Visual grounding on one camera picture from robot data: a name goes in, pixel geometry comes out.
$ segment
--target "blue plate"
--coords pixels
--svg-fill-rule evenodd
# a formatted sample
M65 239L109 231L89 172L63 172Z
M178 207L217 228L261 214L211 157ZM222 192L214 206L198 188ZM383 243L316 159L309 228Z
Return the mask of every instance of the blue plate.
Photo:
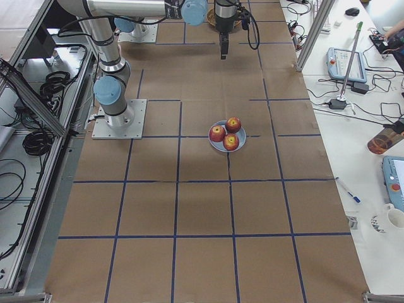
M219 121L219 122L214 123L214 125L212 125L212 127L213 127L213 126L216 126L216 125L220 125L220 126L223 126L223 128L224 128L225 131L226 131L225 123L226 123L226 120ZM241 129L240 129L238 132L236 132L236 135L237 135L237 137L239 137L240 143L239 143L239 147L237 147L235 150L227 150L227 149L223 146L223 142L213 142L213 141L209 138L209 133L208 133L208 139L209 139L210 144L211 144L214 148L216 148L218 151L220 151L220 152L225 152L225 153L231 153L231 152L235 152L236 150L239 150L239 149L242 148L243 145L246 143L247 135L246 135L246 131L244 130L243 127L241 127Z

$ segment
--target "white table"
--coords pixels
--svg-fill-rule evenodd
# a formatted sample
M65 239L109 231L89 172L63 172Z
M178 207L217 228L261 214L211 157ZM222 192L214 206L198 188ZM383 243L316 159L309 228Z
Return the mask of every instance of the white table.
M289 3L281 0L282 6ZM299 7L298 4L294 4L293 7L301 12L305 10L305 7ZM361 8L357 17L344 15L345 10L351 7ZM284 9L284 13L287 21L295 20L295 15L288 12L287 9ZM374 24L359 0L336 0L329 19L331 33L329 35L320 34L303 69L306 85L316 95L335 89L332 83L318 82L320 78L330 78L325 64L329 47L352 49L356 25L360 21L363 21L364 24L357 50L364 51L372 45L368 28L374 27ZM334 26L336 20L342 21L339 27ZM305 27L306 33L311 23L311 13L299 16L299 24ZM401 71L393 56L382 59L374 47L366 52L366 56L371 66L389 66ZM372 73L367 73L367 75L367 84L373 87L371 84ZM360 95L351 92L348 88L346 96L349 102L356 103L369 112L380 113L381 102L398 102L404 111L404 98L401 95L402 79L402 75L392 79L388 93L377 88L366 95ZM330 93L323 98L314 98L310 94L310 98L312 102L319 104L328 102L330 98L335 98L337 95L338 93ZM329 110L327 106L314 106L314 108ZM387 114L398 116L398 108L395 105L387 105L383 110ZM355 111L356 117L388 123L383 118L372 117L359 109ZM373 294L403 295L404 234L380 234L373 229L370 222L371 217L380 212L385 203L389 203L383 184L382 159L385 155L404 156L404 144L397 144L384 155L374 155L367 149L366 144L382 130L382 126L318 111L315 113L334 176L340 177L362 200L360 204L357 204L341 187L338 188L346 214L357 217L359 221L359 228L352 230L352 236L369 290ZM353 115L350 107L346 107L339 113Z

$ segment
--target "pen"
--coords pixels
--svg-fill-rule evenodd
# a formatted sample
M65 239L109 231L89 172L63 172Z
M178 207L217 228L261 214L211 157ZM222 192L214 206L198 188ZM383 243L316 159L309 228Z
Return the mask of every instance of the pen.
M339 177L335 178L335 181L336 181L337 183L339 183L339 185L341 185L342 188L344 188L344 190L352 197L352 199L355 200L356 203L359 203L359 202L360 202L360 199L359 199L356 195L354 195L353 192L351 192L351 191L348 189L348 187L345 185L344 182L341 181L341 179L340 179Z

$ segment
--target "apple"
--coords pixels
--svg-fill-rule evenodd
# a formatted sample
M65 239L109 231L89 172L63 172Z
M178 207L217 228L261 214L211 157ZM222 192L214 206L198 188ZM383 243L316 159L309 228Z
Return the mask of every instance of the apple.
M227 134L223 140L223 146L226 150L232 151L239 147L240 141L236 134Z
M240 119L237 117L231 117L227 119L225 123L226 130L229 133L235 134L241 129L241 122Z
M226 135L226 130L223 126L214 125L210 128L209 139L213 142L222 142Z

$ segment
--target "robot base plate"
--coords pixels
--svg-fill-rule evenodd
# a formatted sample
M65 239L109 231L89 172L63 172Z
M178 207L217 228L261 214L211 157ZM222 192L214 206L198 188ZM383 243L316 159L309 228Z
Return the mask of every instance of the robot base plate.
M129 126L111 128L105 119L95 121L92 134L93 139L141 139L146 115L146 99L128 100L128 106L134 111L133 122ZM100 108L98 115L103 116L104 110Z
M145 20L145 23L156 22L157 19ZM132 42L132 43L156 43L158 24L147 25L147 34L142 37L134 37L130 33L120 33L118 42Z

